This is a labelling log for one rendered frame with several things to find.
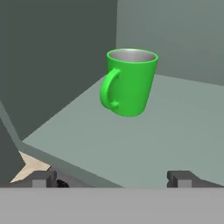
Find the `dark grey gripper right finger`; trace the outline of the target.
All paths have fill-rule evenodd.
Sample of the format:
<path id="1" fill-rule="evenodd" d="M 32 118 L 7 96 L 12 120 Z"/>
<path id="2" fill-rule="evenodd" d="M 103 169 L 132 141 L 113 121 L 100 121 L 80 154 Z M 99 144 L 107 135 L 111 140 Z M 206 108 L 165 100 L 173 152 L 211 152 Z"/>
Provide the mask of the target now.
<path id="1" fill-rule="evenodd" d="M 191 171 L 168 171 L 168 187 L 174 188 L 211 188 L 221 185 L 201 179 Z"/>

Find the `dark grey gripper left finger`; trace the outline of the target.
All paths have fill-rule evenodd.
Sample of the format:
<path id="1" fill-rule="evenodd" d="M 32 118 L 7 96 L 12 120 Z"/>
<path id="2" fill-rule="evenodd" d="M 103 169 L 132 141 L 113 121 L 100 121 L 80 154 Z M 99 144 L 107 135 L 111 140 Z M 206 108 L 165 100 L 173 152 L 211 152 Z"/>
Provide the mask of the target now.
<path id="1" fill-rule="evenodd" d="M 57 179 L 56 171 L 34 171 L 23 180 L 11 183 L 12 187 L 53 187 Z"/>

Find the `green mug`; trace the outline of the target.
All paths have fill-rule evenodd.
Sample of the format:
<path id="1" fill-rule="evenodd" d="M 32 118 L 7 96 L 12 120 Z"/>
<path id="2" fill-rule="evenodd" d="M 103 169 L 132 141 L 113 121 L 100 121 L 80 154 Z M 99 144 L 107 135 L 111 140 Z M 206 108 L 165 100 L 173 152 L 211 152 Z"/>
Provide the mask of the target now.
<path id="1" fill-rule="evenodd" d="M 154 52 L 131 48 L 109 51 L 101 104 L 119 116 L 139 116 L 145 110 L 157 64 Z"/>

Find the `grey cupboard door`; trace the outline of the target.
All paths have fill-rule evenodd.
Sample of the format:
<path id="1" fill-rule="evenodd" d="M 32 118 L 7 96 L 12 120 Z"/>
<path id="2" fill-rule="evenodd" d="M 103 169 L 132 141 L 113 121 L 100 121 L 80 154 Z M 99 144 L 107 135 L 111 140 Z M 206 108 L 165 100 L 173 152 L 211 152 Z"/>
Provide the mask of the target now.
<path id="1" fill-rule="evenodd" d="M 0 101 L 0 183 L 10 183 L 25 167 L 20 146 L 18 134 Z"/>

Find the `grey cupboard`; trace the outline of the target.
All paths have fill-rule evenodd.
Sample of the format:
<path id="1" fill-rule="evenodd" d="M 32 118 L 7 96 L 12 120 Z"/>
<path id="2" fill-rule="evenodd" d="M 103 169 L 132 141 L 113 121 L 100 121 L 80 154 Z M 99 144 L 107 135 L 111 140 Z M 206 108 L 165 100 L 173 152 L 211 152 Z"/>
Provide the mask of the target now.
<path id="1" fill-rule="evenodd" d="M 146 110 L 101 105 L 106 54 L 158 55 Z M 96 187 L 224 185 L 224 0 L 0 0 L 0 118 L 16 146 Z"/>

